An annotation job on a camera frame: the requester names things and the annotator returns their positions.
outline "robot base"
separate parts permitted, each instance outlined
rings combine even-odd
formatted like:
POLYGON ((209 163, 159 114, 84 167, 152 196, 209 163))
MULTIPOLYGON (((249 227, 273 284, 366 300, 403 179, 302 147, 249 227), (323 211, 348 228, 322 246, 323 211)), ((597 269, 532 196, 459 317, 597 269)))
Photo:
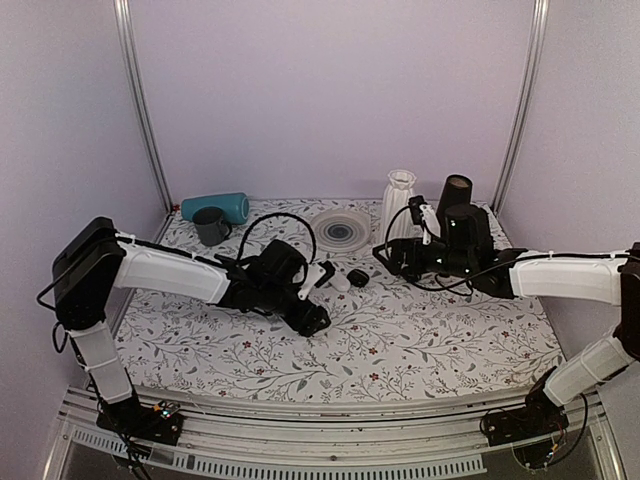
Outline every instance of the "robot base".
POLYGON ((543 418, 531 410, 526 406, 485 415, 480 422, 480 429, 487 436, 489 445, 493 447, 519 442, 558 432, 569 426, 566 414, 560 409, 547 413, 543 418))
POLYGON ((163 418, 159 412, 154 412, 151 408, 144 416, 144 423, 140 423, 137 428, 118 429, 107 415, 100 413, 96 425, 104 430, 119 434, 131 435, 132 437, 150 442, 162 443, 164 445, 176 446, 182 433, 184 417, 179 413, 173 414, 170 418, 163 418))

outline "black cable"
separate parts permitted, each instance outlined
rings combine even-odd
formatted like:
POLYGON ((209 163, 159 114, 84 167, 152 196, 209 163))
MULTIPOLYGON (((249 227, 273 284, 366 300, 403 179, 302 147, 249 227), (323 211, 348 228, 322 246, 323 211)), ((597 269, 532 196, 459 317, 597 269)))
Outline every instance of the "black cable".
POLYGON ((419 285, 415 282, 409 282, 411 283, 413 286, 419 288, 420 290, 425 290, 427 292, 442 292, 445 291, 449 288, 455 288, 455 287, 459 287, 460 285, 465 285, 467 282, 473 280, 474 278, 478 278, 482 275, 485 275, 489 272, 492 272, 494 270, 498 270, 502 267, 507 267, 510 265, 515 265, 516 263, 519 262, 525 262, 525 261, 529 261, 529 260, 548 260, 549 258, 593 258, 593 259, 606 259, 606 258, 628 258, 628 259, 633 259, 636 261, 640 261, 639 257, 635 257, 633 255, 629 255, 626 253, 617 253, 615 255, 610 255, 608 253, 596 253, 596 254, 590 254, 590 253, 554 253, 552 255, 545 253, 545 254, 540 254, 540 255, 530 255, 530 256, 524 256, 524 257, 518 257, 518 258, 514 258, 512 260, 507 260, 505 262, 502 263, 498 263, 496 265, 493 265, 489 268, 485 268, 484 270, 481 270, 478 273, 474 273, 473 275, 469 275, 468 277, 464 277, 462 280, 459 280, 457 282, 452 283, 451 285, 449 285, 447 288, 429 288, 429 287, 425 287, 423 285, 419 285))
MULTIPOLYGON (((110 242, 113 241, 113 237, 105 237, 105 238, 101 238, 99 240, 97 240, 95 243, 93 243, 91 246, 93 248, 97 247, 98 245, 102 244, 102 243, 106 243, 106 242, 110 242)), ((60 283, 62 281, 63 278, 65 278, 67 275, 69 275, 69 273, 71 273, 71 271, 76 268, 80 262, 84 261, 85 258, 87 258, 89 256, 89 254, 93 251, 93 248, 91 250, 87 250, 86 252, 84 252, 84 255, 76 258, 71 265, 69 265, 64 272, 62 272, 60 275, 58 275, 53 282, 51 282, 49 285, 47 285, 40 293, 38 293, 38 295, 36 296, 36 302, 38 303, 38 305, 40 305, 41 307, 44 307, 48 310, 51 311, 56 311, 56 307, 54 307, 53 305, 49 305, 48 303, 44 302, 42 300, 42 297, 44 297, 47 293, 49 293, 58 283, 60 283)))
POLYGON ((402 207, 393 216, 393 218, 391 219, 391 222, 389 222, 389 226, 387 227, 387 232, 384 235, 384 254, 387 256, 387 260, 391 258, 391 256, 389 255, 389 235, 391 234, 391 227, 393 227, 393 224, 396 223, 396 220, 398 219, 400 214, 406 210, 409 210, 409 208, 411 208, 409 205, 405 205, 404 207, 402 207))
MULTIPOLYGON (((402 207, 400 210, 398 210, 396 212, 396 214, 393 216, 393 218, 391 219, 391 222, 389 223, 389 226, 387 227, 387 232, 385 234, 384 237, 384 253, 387 257, 387 260, 389 261, 391 259, 390 255, 389 255, 389 248, 388 248, 388 244, 389 244, 389 235, 391 233, 391 227, 393 226, 393 224, 395 223, 395 221, 397 220, 397 218, 400 216, 400 214, 406 210, 408 210, 409 205, 405 205, 404 207, 402 207)), ((427 231, 429 232, 429 234, 431 236, 434 236, 433 233, 431 233, 430 230, 427 229, 427 231)), ((468 277, 463 278, 460 281, 454 282, 451 285, 441 285, 440 282, 438 282, 439 285, 441 285, 440 287, 425 287, 424 285, 420 285, 417 282, 414 282, 412 280, 408 280, 406 279, 411 285, 413 285, 414 287, 423 290, 425 292, 445 292, 445 291, 449 291, 452 293, 456 293, 454 291, 452 291, 452 288, 455 287, 459 287, 461 285, 466 285, 468 288, 472 289, 471 287, 471 283, 470 281, 473 280, 474 278, 478 278, 482 275, 485 275, 489 272, 492 272, 494 270, 498 270, 499 268, 502 267, 506 267, 506 266, 510 266, 510 265, 515 265, 518 262, 524 262, 524 261, 528 261, 528 260, 546 260, 549 258, 593 258, 593 259, 605 259, 605 258, 612 258, 612 255, 609 253, 554 253, 554 254, 540 254, 540 255, 530 255, 530 256, 524 256, 524 257, 518 257, 515 258, 513 260, 507 260, 504 261, 502 263, 493 265, 489 268, 486 268, 484 270, 481 270, 478 273, 474 273, 473 275, 470 275, 468 277)), ((629 255, 628 253, 623 253, 623 254, 615 254, 613 255, 613 258, 628 258, 628 259, 633 259, 636 261, 640 261, 640 258, 635 257, 633 255, 629 255)))
POLYGON ((557 465, 560 462, 564 461, 578 447, 578 445, 580 444, 580 440, 582 440, 582 437, 584 436, 584 433, 587 429, 587 421, 589 420, 589 402, 587 401, 587 397, 585 397, 584 393, 581 393, 580 396, 582 397, 582 401, 584 402, 584 418, 582 419, 582 427, 580 428, 580 433, 578 433, 578 437, 576 438, 575 442, 573 442, 573 445, 571 445, 571 448, 569 448, 569 450, 567 450, 567 452, 562 457, 559 457, 557 459, 554 458, 549 463, 529 466, 528 468, 530 470, 544 470, 545 468, 557 465))
POLYGON ((311 265, 313 261, 316 259, 316 250, 317 250, 316 235, 315 233, 313 233, 313 229, 311 228, 311 225, 309 225, 309 222, 307 222, 304 218, 301 218, 298 215, 294 215, 293 213, 287 213, 287 212, 275 212, 275 213, 269 213, 267 215, 263 215, 262 217, 254 221, 251 225, 249 225, 249 228, 247 228, 247 230, 244 232, 244 235, 242 236, 242 240, 240 241, 240 246, 238 247, 238 255, 236 256, 236 262, 239 262, 240 260, 242 260, 242 255, 244 253, 244 246, 247 243, 247 240, 249 239, 249 234, 251 233, 251 231, 259 223, 262 223, 265 220, 268 220, 270 218, 275 218, 275 217, 292 218, 297 222, 300 222, 302 225, 304 225, 305 228, 309 231, 309 236, 311 237, 311 247, 312 247, 311 260, 309 261, 309 265, 311 265))
POLYGON ((106 401, 104 400, 104 398, 102 398, 102 395, 100 395, 100 392, 98 391, 98 386, 96 385, 96 381, 91 375, 89 375, 89 382, 90 382, 89 385, 93 387, 93 391, 96 394, 96 398, 98 400, 98 406, 100 407, 100 410, 104 414, 107 421, 111 424, 113 431, 118 436, 118 438, 120 438, 120 441, 124 443, 124 446, 127 452, 127 459, 129 461, 129 471, 139 480, 140 479, 152 480, 151 476, 149 475, 147 470, 144 468, 144 464, 140 461, 140 455, 141 454, 146 455, 147 452, 145 452, 140 447, 140 445, 138 445, 137 443, 131 440, 131 435, 127 435, 116 428, 115 422, 111 419, 111 417, 107 413, 108 409, 105 408, 106 401), (138 473, 138 470, 142 472, 144 477, 140 476, 140 474, 138 473))
POLYGON ((67 340, 69 339, 69 332, 64 330, 64 337, 62 338, 62 343, 58 344, 58 328, 60 328, 61 325, 62 324, 60 322, 57 322, 53 326, 53 330, 51 331, 51 341, 53 342, 53 349, 56 351, 56 353, 64 352, 64 349, 67 346, 67 340))
MULTIPOLYGON (((489 416, 489 414, 490 414, 491 412, 495 411, 495 410, 499 410, 499 411, 501 411, 502 413, 507 414, 508 416, 510 416, 511 418, 513 418, 514 420, 516 420, 517 422, 520 422, 520 423, 524 423, 524 422, 525 422, 525 419, 520 418, 520 417, 518 417, 517 415, 514 415, 511 411, 506 410, 506 409, 504 409, 504 408, 502 408, 502 407, 490 408, 489 410, 487 410, 487 411, 485 412, 485 414, 484 414, 484 415, 482 416, 482 418, 480 419, 480 433, 482 433, 485 437, 487 437, 487 436, 488 436, 488 434, 487 434, 486 430, 484 429, 484 422, 486 421, 486 419, 487 419, 487 417, 489 416)), ((536 432, 528 432, 528 433, 529 433, 529 434, 531 434, 531 435, 535 435, 535 434, 536 434, 536 432)))
POLYGON ((434 277, 434 280, 442 288, 445 288, 448 292, 451 292, 454 295, 458 295, 459 297, 467 297, 467 298, 468 297, 473 297, 473 292, 475 292, 475 290, 473 289, 473 286, 469 282, 467 282, 465 284, 465 286, 469 289, 468 292, 458 292, 457 290, 453 290, 448 285, 445 285, 444 283, 442 283, 442 281, 440 280, 440 274, 439 273, 436 273, 436 276, 434 277))

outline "metal frame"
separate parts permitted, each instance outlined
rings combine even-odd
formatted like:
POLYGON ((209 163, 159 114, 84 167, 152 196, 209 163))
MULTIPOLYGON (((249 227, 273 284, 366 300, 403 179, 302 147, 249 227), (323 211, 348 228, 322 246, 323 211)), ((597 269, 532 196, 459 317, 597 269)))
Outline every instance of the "metal frame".
POLYGON ((140 125, 140 131, 142 133, 142 140, 147 151, 149 165, 151 166, 151 172, 153 173, 153 179, 158 189, 162 205, 165 211, 170 213, 173 209, 173 200, 169 192, 169 184, 167 183, 162 163, 160 162, 160 154, 151 125, 151 116, 149 115, 147 101, 142 88, 140 66, 138 65, 131 13, 129 11, 129 0, 114 0, 114 6, 118 25, 118 36, 120 37, 120 45, 122 47, 122 56, 124 57, 125 69, 136 108, 138 124, 140 125))
MULTIPOLYGON (((153 389, 140 387, 138 392, 144 404, 153 405, 158 400, 158 392, 153 389)), ((502 392, 502 397, 500 392, 495 392, 443 402, 288 405, 163 391, 165 399, 182 403, 184 430, 176 447, 153 445, 149 463, 200 474, 207 473, 202 470, 205 467, 227 464, 233 468, 235 465, 247 471, 253 468, 267 472, 265 479, 271 471, 271 480, 276 480, 275 470, 315 472, 310 473, 310 478, 317 479, 330 479, 330 472, 334 472, 336 480, 337 470, 351 472, 350 478, 356 480, 364 479, 366 472, 371 471, 371 477, 367 474, 366 478, 376 479, 373 471, 399 472, 443 462, 455 463, 546 438, 489 447, 487 439, 478 430, 480 419, 490 410, 511 408, 522 402, 522 391, 505 393, 502 392)), ((602 478, 624 480, 624 471, 597 393, 589 394, 588 401, 592 445, 602 478)), ((569 430, 579 430, 584 415, 582 402, 572 402, 566 411, 569 430)), ((122 450, 113 443, 118 442, 115 435, 95 427, 96 416, 95 395, 70 388, 58 416, 65 430, 60 431, 61 440, 50 456, 52 468, 47 470, 46 479, 59 478, 57 474, 64 465, 68 441, 74 441, 78 435, 79 443, 86 446, 102 451, 108 447, 116 454, 122 450)), ((257 478, 239 471, 231 471, 230 475, 218 472, 214 477, 257 478)))
POLYGON ((502 164, 502 170, 498 179, 498 184, 491 201, 491 209, 496 216, 500 215, 504 207, 509 184, 513 177, 513 172, 518 158, 520 145, 522 144, 522 136, 527 121, 529 105, 533 96, 533 87, 538 75, 538 65, 540 56, 542 55, 542 46, 544 43, 544 32, 547 25, 547 14, 549 11, 549 0, 535 0, 533 9, 533 20, 531 23, 531 35, 529 37, 529 51, 527 53, 527 64, 522 81, 522 89, 520 90, 520 100, 518 109, 516 110, 516 118, 511 129, 509 138, 509 146, 502 164))

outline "metal bar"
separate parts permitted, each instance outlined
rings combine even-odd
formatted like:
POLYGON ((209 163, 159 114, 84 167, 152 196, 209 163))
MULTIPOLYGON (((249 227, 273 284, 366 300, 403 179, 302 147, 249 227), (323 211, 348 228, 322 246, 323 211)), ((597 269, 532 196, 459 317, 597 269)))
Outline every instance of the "metal bar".
POLYGON ((47 445, 51 445, 51 450, 44 466, 43 480, 59 480, 62 477, 71 446, 71 436, 75 428, 63 419, 56 418, 54 420, 50 441, 47 442, 47 445))
POLYGON ((520 100, 518 103, 518 109, 516 110, 513 127, 511 129, 507 153, 502 164, 502 170, 496 185, 493 200, 491 201, 491 209, 496 215, 500 215, 500 212, 504 207, 507 192, 509 190, 509 184, 513 177, 518 152, 522 143, 529 105, 531 103, 531 98, 533 97, 533 88, 538 75, 538 65, 542 55, 548 10, 549 0, 535 1, 533 20, 531 24, 531 35, 529 37, 529 51, 527 53, 527 64, 524 79, 522 81, 522 89, 520 90, 520 100))
POLYGON ((142 133, 142 140, 147 152, 151 172, 158 189, 158 194, 162 201, 162 205, 167 213, 173 208, 173 200, 169 191, 169 184, 160 162, 160 154, 156 144, 153 128, 151 125, 151 116, 147 109, 147 102, 142 86, 142 78, 140 76, 140 66, 133 36, 133 26, 131 23, 131 13, 129 10, 128 0, 114 0, 116 23, 118 25, 118 36, 120 37, 120 45, 122 47, 122 56, 124 58, 129 87, 133 97, 134 106, 138 124, 142 133))
POLYGON ((609 422, 598 422, 592 425, 589 431, 603 479, 626 480, 627 476, 609 422))
MULTIPOLYGON (((163 391, 162 394, 164 397, 175 396, 175 392, 169 391, 163 391)), ((94 426, 97 415, 95 398, 91 398, 91 395, 91 392, 69 389, 60 415, 74 425, 98 432, 94 426)), ((141 400, 147 403, 144 396, 141 400)), ((588 400, 588 424, 606 423, 598 395, 591 393, 588 400)), ((178 446, 156 448, 163 450, 166 458, 186 454, 254 463, 265 468, 273 468, 274 465, 286 465, 289 467, 287 469, 313 466, 321 471, 335 467, 337 459, 342 467, 355 469, 371 465, 450 460, 511 448, 511 445, 489 447, 478 429, 483 415, 501 405, 503 402, 499 400, 468 403, 445 412, 441 407, 430 409, 425 404, 419 416, 397 419, 393 413, 387 418, 389 411, 386 405, 360 404, 370 409, 367 419, 352 416, 348 420, 335 422, 320 418, 305 421, 304 414, 311 406, 309 404, 298 404, 298 413, 291 412, 287 420, 270 415, 261 418, 233 417, 224 409, 183 404, 185 408, 182 413, 186 418, 178 446), (377 416, 373 415, 375 410, 378 410, 377 416)), ((571 422, 569 430, 578 430, 584 415, 582 402, 572 402, 567 406, 567 413, 571 422)), ((548 436, 514 443, 513 446, 535 443, 543 438, 548 436)))
MULTIPOLYGON (((223 417, 225 419, 247 419, 251 421, 279 421, 295 424, 350 424, 354 422, 368 423, 384 421, 387 424, 396 422, 425 420, 440 422, 443 418, 463 419, 468 416, 484 414, 487 409, 512 408, 522 405, 524 389, 503 390, 492 395, 472 394, 463 397, 442 399, 413 400, 405 402, 364 402, 364 403, 296 403, 255 401, 251 406, 248 401, 240 399, 217 399, 190 395, 186 392, 158 390, 136 386, 140 401, 154 405, 160 399, 175 401, 182 405, 182 411, 197 419, 223 417)), ((67 403, 90 406, 95 404, 93 392, 70 387, 67 403)), ((601 406, 600 398, 594 392, 587 395, 589 410, 595 411, 601 406)), ((572 415, 582 411, 582 401, 574 400, 565 410, 572 415)))

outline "white vase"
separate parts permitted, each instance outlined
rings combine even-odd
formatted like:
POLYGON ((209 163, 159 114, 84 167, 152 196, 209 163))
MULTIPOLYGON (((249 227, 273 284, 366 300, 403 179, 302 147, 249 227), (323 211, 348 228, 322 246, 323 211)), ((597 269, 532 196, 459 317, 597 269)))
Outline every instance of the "white vase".
MULTIPOLYGON (((382 201, 382 216, 380 218, 380 244, 384 243, 385 235, 394 215, 402 207, 409 204, 409 199, 415 195, 413 185, 416 183, 416 176, 407 170, 392 170, 389 172, 389 185, 384 191, 382 201)), ((391 227, 389 240, 394 238, 404 238, 411 235, 413 223, 409 210, 403 212, 391 227)))

